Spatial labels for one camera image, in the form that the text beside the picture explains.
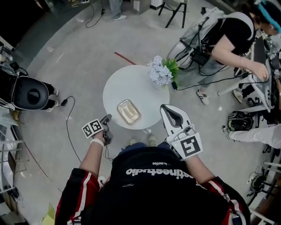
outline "flower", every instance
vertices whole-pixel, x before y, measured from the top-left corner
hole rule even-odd
[[[148,74],[150,79],[159,86],[166,85],[172,81],[172,73],[167,66],[163,66],[163,59],[160,56],[155,56],[153,61],[148,63]]]

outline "hand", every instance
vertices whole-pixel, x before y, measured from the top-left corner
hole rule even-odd
[[[257,76],[261,81],[266,81],[268,79],[268,71],[264,64],[251,61],[249,69],[255,76]]]
[[[104,131],[100,131],[94,135],[94,138],[101,140],[105,144]]]
[[[277,89],[278,89],[279,93],[281,93],[281,83],[280,83],[280,80],[277,77],[275,77],[275,80],[276,80]]]

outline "black helmet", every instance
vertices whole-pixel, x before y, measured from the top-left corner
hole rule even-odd
[[[248,131],[253,127],[253,118],[249,113],[233,111],[228,116],[228,128],[231,131]]]

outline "white flower bouquet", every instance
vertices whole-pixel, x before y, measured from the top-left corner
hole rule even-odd
[[[150,79],[159,86],[167,85],[175,81],[178,65],[175,59],[162,59],[159,55],[148,63],[148,74]]]

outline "bracelet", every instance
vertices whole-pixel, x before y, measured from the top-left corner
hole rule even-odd
[[[104,143],[100,139],[94,138],[93,140],[91,140],[91,144],[93,142],[99,143],[102,147],[104,147]]]
[[[240,59],[241,59],[240,69],[243,69],[243,61],[242,61],[242,56],[240,56]]]

